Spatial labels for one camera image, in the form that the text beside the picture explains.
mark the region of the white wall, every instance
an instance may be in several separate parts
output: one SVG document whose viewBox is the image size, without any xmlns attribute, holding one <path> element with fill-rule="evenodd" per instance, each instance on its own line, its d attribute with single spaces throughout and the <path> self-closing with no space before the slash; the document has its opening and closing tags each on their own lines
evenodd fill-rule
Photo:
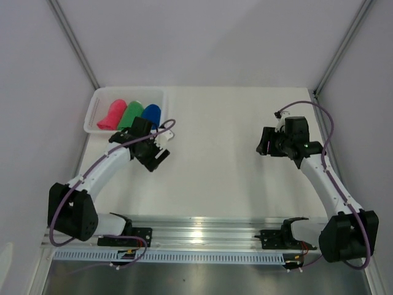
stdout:
<svg viewBox="0 0 393 295">
<path fill-rule="evenodd" d="M 315 87 L 362 0 L 60 0 L 102 85 Z"/>
<path fill-rule="evenodd" d="M 393 293 L 393 2 L 377 0 L 322 94 L 349 191 L 379 216 L 375 258 Z"/>
<path fill-rule="evenodd" d="M 0 248 L 14 244 L 1 294 L 24 294 L 46 227 L 47 199 L 85 137 L 92 87 L 43 0 L 0 9 Z"/>
</svg>

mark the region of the black bracket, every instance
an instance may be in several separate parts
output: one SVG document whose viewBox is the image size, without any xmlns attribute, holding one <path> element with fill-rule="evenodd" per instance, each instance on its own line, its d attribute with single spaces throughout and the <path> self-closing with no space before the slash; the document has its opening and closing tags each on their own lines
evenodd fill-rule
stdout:
<svg viewBox="0 0 393 295">
<path fill-rule="evenodd" d="M 126 221 L 124 230 L 120 235 L 143 238 L 147 243 L 147 247 L 150 247 L 153 239 L 152 236 L 153 229 L 151 227 L 133 227 L 131 219 L 124 217 L 120 214 L 115 214 L 115 213 L 111 213 L 111 214 L 121 217 Z M 97 245 L 108 246 L 108 247 L 127 247 L 127 248 L 136 248 L 136 247 L 144 246 L 139 240 L 133 240 L 127 238 L 109 238 L 109 237 L 99 238 Z"/>
<path fill-rule="evenodd" d="M 309 250 L 316 250 L 317 247 L 306 241 L 298 241 L 294 238 L 291 231 L 291 224 L 298 220 L 305 220 L 308 218 L 297 217 L 284 220 L 280 229 L 263 229 L 260 230 L 259 238 L 262 242 L 262 249 L 264 250 L 304 250 L 302 242 L 304 242 Z"/>
</svg>

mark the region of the metal pole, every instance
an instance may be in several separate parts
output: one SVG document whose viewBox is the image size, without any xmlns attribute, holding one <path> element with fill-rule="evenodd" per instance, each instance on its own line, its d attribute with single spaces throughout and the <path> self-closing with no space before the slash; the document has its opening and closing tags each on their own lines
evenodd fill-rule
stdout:
<svg viewBox="0 0 393 295">
<path fill-rule="evenodd" d="M 57 0 L 47 0 L 48 5 L 52 9 L 53 14 L 55 15 L 60 28 L 63 30 L 64 35 L 66 36 L 69 44 L 71 45 L 72 50 L 76 54 L 76 57 L 79 60 L 80 65 L 84 69 L 87 77 L 89 78 L 94 89 L 100 88 L 99 83 L 93 73 L 93 70 L 90 67 L 89 62 L 86 59 L 86 56 L 79 45 L 78 40 L 75 37 L 74 32 L 71 29 L 71 26 L 63 12 L 63 9 L 60 6 L 60 3 Z"/>
<path fill-rule="evenodd" d="M 348 28 L 343 40 L 341 41 L 339 48 L 335 52 L 332 60 L 330 61 L 329 66 L 327 67 L 322 79 L 319 81 L 319 83 L 314 91 L 316 98 L 318 98 L 318 96 L 321 94 L 322 89 L 324 88 L 328 79 L 330 78 L 330 76 L 333 74 L 334 70 L 336 69 L 336 67 L 340 63 L 340 61 L 343 58 L 345 52 L 347 51 L 349 45 L 351 44 L 355 35 L 357 34 L 361 24 L 363 24 L 363 21 L 366 19 L 367 14 L 371 10 L 371 8 L 375 2 L 376 2 L 376 0 L 365 0 L 362 3 L 359 10 L 357 11 L 356 16 L 351 23 L 351 26 Z"/>
</svg>

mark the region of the red object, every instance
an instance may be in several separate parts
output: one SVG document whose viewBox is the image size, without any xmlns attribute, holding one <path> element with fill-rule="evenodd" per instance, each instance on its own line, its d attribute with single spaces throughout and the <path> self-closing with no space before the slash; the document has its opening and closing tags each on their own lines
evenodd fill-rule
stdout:
<svg viewBox="0 0 393 295">
<path fill-rule="evenodd" d="M 127 104 L 123 100 L 115 100 L 108 110 L 108 115 L 101 121 L 97 122 L 98 128 L 102 130 L 116 130 Z"/>
</svg>

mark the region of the blue object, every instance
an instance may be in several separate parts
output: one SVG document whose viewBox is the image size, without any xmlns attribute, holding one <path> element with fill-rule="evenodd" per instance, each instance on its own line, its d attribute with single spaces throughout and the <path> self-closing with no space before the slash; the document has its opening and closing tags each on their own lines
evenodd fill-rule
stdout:
<svg viewBox="0 0 393 295">
<path fill-rule="evenodd" d="M 160 126 L 161 109 L 156 104 L 148 105 L 145 110 L 143 110 L 142 118 L 153 122 L 153 129 Z"/>
</svg>

